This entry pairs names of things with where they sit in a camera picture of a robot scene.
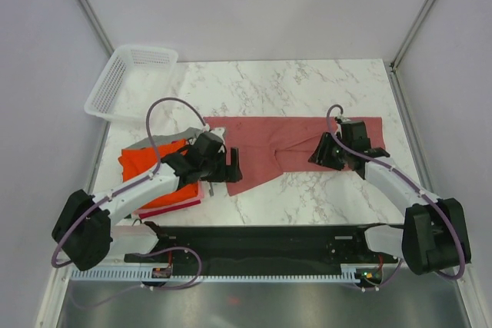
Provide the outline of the dusty pink t-shirt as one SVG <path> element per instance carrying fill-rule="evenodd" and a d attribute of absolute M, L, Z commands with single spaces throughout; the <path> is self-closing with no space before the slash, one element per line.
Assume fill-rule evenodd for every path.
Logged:
<path fill-rule="evenodd" d="M 227 184 L 231 197 L 284 173 L 327 170 L 308 162 L 327 131 L 325 118 L 210 116 L 205 121 L 210 128 L 224 128 L 226 147 L 239 151 L 243 178 Z"/>

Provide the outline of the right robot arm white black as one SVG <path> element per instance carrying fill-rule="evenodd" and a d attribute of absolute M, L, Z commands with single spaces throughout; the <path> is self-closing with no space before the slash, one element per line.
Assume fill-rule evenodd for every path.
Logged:
<path fill-rule="evenodd" d="M 403 215 L 400 225 L 377 225 L 352 242 L 353 255 L 370 261 L 379 253 L 401 258 L 416 275 L 460 279 L 470 262 L 464 210 L 405 174 L 382 147 L 374 147 L 363 121 L 328 119 L 327 132 L 309 161 L 336 171 L 348 169 L 376 187 Z"/>

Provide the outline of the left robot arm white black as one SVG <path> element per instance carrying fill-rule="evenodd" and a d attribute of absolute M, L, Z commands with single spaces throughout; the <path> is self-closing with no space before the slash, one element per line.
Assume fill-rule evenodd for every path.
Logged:
<path fill-rule="evenodd" d="M 226 148 L 217 130 L 202 132 L 192 144 L 159 156 L 151 169 L 109 191 L 72 193 L 52 231 L 57 243 L 52 266 L 90 270 L 108 256 L 111 229 L 134 210 L 199 181 L 237 183 L 242 178 L 239 149 Z"/>

